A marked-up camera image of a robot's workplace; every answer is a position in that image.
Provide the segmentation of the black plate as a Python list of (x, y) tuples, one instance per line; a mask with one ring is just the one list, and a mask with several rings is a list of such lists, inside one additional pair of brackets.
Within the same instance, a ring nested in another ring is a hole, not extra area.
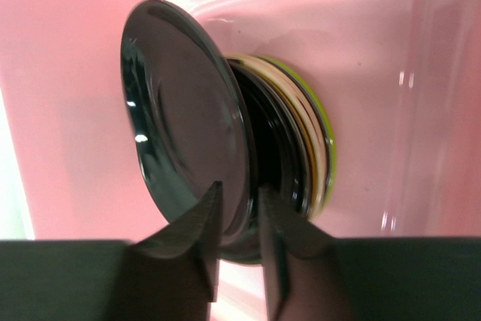
[(238, 82), (215, 42), (184, 9), (146, 0), (125, 22), (120, 68), (141, 173), (163, 217), (175, 221), (219, 181), (220, 255), (259, 263), (253, 130)]
[(306, 217), (313, 188), (310, 157), (293, 111), (261, 75), (240, 60), (229, 58), (228, 64), (252, 123), (259, 184), (272, 186), (283, 201)]

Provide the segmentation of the lime green plate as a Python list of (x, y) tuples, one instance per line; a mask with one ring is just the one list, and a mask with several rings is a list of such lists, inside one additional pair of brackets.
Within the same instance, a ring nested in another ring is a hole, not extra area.
[(314, 113), (316, 114), (316, 117), (318, 119), (318, 123), (322, 129), (326, 157), (327, 157), (327, 174), (326, 174), (324, 196), (322, 198), (320, 206), (315, 206), (313, 208), (313, 211), (310, 214), (311, 219), (316, 218), (321, 214), (321, 212), (327, 205), (331, 197), (336, 176), (337, 176), (337, 150), (336, 150), (336, 142), (334, 140), (333, 129), (331, 127), (331, 122), (328, 118), (328, 115), (325, 111), (325, 108), (322, 102), (319, 100), (318, 95), (313, 91), (309, 83), (306, 82), (296, 71), (294, 71), (288, 65), (272, 57), (257, 56), (257, 58), (263, 59), (264, 61), (272, 64), (273, 66), (278, 68), (280, 71), (282, 71), (287, 77), (289, 77), (291, 81), (297, 84), (298, 88), (306, 96), (311, 107), (313, 108)]

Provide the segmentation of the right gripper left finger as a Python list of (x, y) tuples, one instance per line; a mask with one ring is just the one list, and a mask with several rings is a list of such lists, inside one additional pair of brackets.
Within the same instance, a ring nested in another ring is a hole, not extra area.
[(222, 183), (161, 231), (127, 247), (114, 320), (207, 320), (219, 283)]

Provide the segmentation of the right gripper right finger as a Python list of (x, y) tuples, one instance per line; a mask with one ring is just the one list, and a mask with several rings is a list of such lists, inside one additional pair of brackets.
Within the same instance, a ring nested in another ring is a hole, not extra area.
[(259, 189), (259, 240), (269, 320), (352, 320), (332, 236), (271, 187)]

